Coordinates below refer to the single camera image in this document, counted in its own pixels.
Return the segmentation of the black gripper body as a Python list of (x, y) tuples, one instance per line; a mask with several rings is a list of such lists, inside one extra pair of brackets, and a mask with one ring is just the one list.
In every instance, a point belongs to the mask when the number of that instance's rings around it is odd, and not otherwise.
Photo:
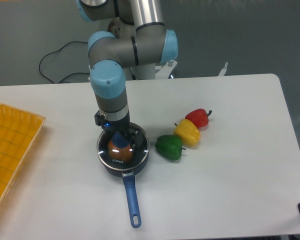
[(130, 129), (130, 112), (128, 111), (127, 114), (120, 120), (106, 120), (101, 127), (106, 133), (120, 133), (122, 136), (126, 137)]

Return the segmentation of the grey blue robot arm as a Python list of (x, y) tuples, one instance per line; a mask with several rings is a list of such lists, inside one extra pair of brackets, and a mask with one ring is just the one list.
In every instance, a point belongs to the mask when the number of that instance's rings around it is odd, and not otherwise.
[(179, 51), (176, 33), (166, 28), (158, 0), (78, 0), (76, 5), (88, 22), (119, 18), (134, 27), (129, 37), (116, 37), (109, 31), (92, 34), (87, 53), (90, 84), (99, 108), (96, 125), (139, 147), (143, 136), (130, 124), (124, 69), (175, 60)]

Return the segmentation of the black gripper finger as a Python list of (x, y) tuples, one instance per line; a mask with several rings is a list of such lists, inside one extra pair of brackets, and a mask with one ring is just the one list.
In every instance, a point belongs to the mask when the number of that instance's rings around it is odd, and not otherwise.
[(133, 148), (139, 148), (143, 144), (143, 133), (138, 126), (130, 126), (127, 132), (127, 138)]
[(106, 120), (105, 116), (100, 113), (100, 111), (97, 111), (95, 113), (94, 120), (95, 120), (95, 124), (98, 127), (101, 127), (102, 129), (104, 129), (106, 127), (107, 120)]

